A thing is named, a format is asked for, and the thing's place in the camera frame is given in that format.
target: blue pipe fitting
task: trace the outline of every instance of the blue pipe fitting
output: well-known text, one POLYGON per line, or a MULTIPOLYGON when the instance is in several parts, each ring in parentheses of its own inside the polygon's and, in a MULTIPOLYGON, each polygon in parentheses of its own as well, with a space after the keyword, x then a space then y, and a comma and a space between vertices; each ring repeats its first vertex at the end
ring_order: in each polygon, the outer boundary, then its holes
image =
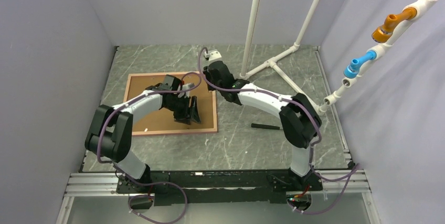
POLYGON ((352 59, 351 64, 349 64, 349 66, 347 66, 344 71, 345 76, 347 78, 354 79, 357 76, 358 72, 360 72, 360 67, 362 67, 365 62, 374 60, 376 57, 377 54, 373 50, 370 50, 360 58, 352 59))

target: pvc pipe frame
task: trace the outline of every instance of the pvc pipe frame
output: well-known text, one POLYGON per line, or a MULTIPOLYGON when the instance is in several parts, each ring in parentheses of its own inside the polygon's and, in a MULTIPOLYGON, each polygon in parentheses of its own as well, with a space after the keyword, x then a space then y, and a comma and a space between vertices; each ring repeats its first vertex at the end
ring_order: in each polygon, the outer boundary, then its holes
MULTIPOLYGON (((241 66, 241 73, 240 73, 240 78, 242 79, 249 79, 251 76, 253 76, 254 74, 258 73, 259 71, 270 67, 273 70, 275 70, 296 92, 298 93, 303 93, 303 90, 298 87, 297 84, 295 84, 295 82, 292 81, 291 78, 289 78, 289 76, 284 73, 278 66, 277 66, 277 61, 279 61, 280 59, 284 58, 285 56, 297 51, 300 48, 300 42, 301 39, 303 38, 304 33, 306 32, 306 29, 308 28, 308 25, 312 19, 312 16, 314 15, 315 9, 319 3, 320 0, 313 0, 311 7, 309 8, 308 14, 306 15, 306 19, 303 22, 303 26, 300 29, 300 32, 296 38, 295 43, 286 51, 280 53, 277 56, 274 56, 272 58, 270 58, 269 60, 265 61, 264 63, 262 63, 261 65, 257 66, 256 68, 250 70, 249 72, 246 73, 247 71, 247 62, 249 61, 249 54, 250 54, 250 46, 252 44, 252 37, 253 37, 253 29, 255 27, 255 21, 257 19, 257 13, 258 13, 258 4, 259 4, 260 0, 253 0, 252 1, 252 8, 250 10, 250 19, 249 19, 249 26, 247 29, 247 38, 246 38, 246 46, 244 48, 244 55, 242 58, 242 66, 241 66)), ((309 101, 311 102, 311 104, 314 106, 315 110, 318 111, 318 105, 311 99, 309 98, 309 101)))
POLYGON ((242 57, 242 65, 241 65, 241 73, 240 73, 241 78, 246 77, 247 62, 249 61, 250 46, 252 45, 253 30, 255 29, 255 22, 257 21, 259 4, 260 4, 260 0, 252 0, 252 7, 250 9, 249 26, 247 27, 246 45, 244 46, 244 55, 242 57))
MULTIPOLYGON (((419 18, 421 18, 428 10, 431 8, 431 6, 434 5, 434 3, 437 0, 417 0, 416 2, 408 5, 407 7, 414 7, 417 10, 417 16, 414 17, 411 20, 404 20, 401 22, 397 27, 394 29, 393 35, 386 41, 386 43, 377 44, 373 47, 371 47, 369 50, 374 50, 377 53, 377 57, 375 60, 381 58, 383 55, 386 54, 386 52, 393 46, 393 44, 396 42, 396 40, 413 24, 413 22, 417 21, 419 18)), ((343 78, 342 86, 334 91, 332 94, 328 95, 326 98, 324 98, 324 104, 321 105, 318 110, 317 114, 323 114, 327 111, 329 106, 337 102, 341 97, 344 91, 346 91, 348 88, 352 87, 353 84, 357 82, 357 80, 362 77, 365 72, 372 67, 372 65, 375 63, 375 60, 368 61, 365 64, 362 65, 360 68, 360 71, 356 78, 349 79, 349 78, 343 78), (348 86, 345 85, 344 80, 348 80, 349 84, 348 86)))

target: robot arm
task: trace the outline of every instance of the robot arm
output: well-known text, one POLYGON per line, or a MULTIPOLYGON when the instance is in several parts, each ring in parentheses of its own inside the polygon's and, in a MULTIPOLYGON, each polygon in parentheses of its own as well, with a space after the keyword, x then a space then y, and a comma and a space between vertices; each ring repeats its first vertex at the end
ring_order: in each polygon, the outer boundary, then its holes
POLYGON ((162 83, 147 87, 140 95, 127 102, 114 106, 100 105, 96 109, 85 140, 86 149, 97 154, 99 136, 105 121, 112 112, 124 106, 106 125, 101 156, 111 160, 115 166, 139 182, 150 183, 150 167, 130 150, 133 125, 147 114, 162 108, 173 111, 175 122, 200 123, 195 96, 190 97, 189 92, 156 93, 188 90, 193 86, 193 83, 183 84, 181 79, 167 75, 162 83))
POLYGON ((275 94, 278 99, 262 93, 256 92, 262 90, 247 80, 235 79, 230 73, 228 67, 223 63, 221 54, 216 51, 209 51, 205 55, 208 60, 208 66, 204 67, 206 79, 213 85, 223 89, 241 90, 239 92, 227 92, 218 90, 221 95, 229 102, 238 105, 252 106, 279 118, 282 123, 286 139, 292 144, 292 162, 290 170, 295 173, 301 184, 310 175, 310 142, 316 136, 316 131, 308 116, 296 105, 282 101, 281 99, 293 100, 303 105, 315 120, 318 127, 321 125, 321 119, 311 106, 308 98, 301 93, 294 96, 275 94))

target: gray wall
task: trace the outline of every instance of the gray wall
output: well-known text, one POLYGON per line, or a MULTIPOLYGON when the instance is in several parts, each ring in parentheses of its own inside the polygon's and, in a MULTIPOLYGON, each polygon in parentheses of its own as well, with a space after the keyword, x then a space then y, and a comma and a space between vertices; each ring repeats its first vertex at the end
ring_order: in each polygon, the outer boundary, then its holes
MULTIPOLYGON (((252 0, 91 0, 112 41, 244 44, 252 0)), ((261 0, 253 43, 292 44, 313 0, 261 0)), ((320 45, 344 0, 321 0, 303 38, 320 45)))
MULTIPOLYGON (((390 13, 416 0, 347 0, 322 43, 331 89, 390 13)), ((403 34, 338 103, 343 129, 366 170, 383 223, 445 219, 445 0, 403 34)))
POLYGON ((112 60, 88 0, 0 0, 0 222, 54 223, 112 60))

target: orange pipe fitting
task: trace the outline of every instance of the orange pipe fitting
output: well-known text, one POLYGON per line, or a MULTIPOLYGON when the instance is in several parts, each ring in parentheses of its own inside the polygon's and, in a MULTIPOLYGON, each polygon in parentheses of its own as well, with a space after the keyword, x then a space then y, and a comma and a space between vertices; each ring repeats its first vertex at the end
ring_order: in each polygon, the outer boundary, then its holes
POLYGON ((382 26, 377 27, 373 32, 373 40, 377 43, 385 43, 393 35, 394 29, 397 25, 404 21, 410 20, 417 15, 417 10, 414 7, 404 9, 400 14, 389 14, 382 26))

